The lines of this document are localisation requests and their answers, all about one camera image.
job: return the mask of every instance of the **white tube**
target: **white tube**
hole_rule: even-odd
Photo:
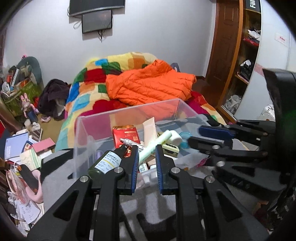
[[[157,132],[154,117],[143,122],[144,128],[144,146],[149,146],[150,143],[157,139]]]
[[[166,143],[179,146],[182,142],[182,137],[176,131],[171,131],[171,132],[172,132],[172,136],[167,140]]]
[[[155,148],[159,144],[163,144],[172,136],[171,131],[166,130],[160,137],[152,141],[142,152],[139,153],[139,165],[145,161],[151,154],[155,152]]]

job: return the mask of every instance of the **blue gripper pad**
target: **blue gripper pad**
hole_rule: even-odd
[[[207,126],[201,126],[198,132],[203,137],[218,139],[218,140],[230,140],[235,137],[235,131],[228,130],[226,128],[211,128]]]

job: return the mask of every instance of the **light green tube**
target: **light green tube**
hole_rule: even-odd
[[[156,146],[163,144],[172,136],[171,131],[166,130],[160,137],[152,141],[143,151],[139,153],[139,165],[155,152]]]

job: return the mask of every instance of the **wall-mounted tv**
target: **wall-mounted tv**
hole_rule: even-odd
[[[125,0],[70,0],[69,15],[75,16],[87,12],[124,6]]]

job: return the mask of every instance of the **green bag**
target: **green bag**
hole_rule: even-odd
[[[9,100],[4,100],[5,105],[14,117],[23,114],[22,101],[20,99],[20,96],[24,93],[27,93],[27,96],[31,103],[34,103],[34,98],[39,97],[41,95],[41,89],[38,85],[35,85],[32,81],[30,81]]]

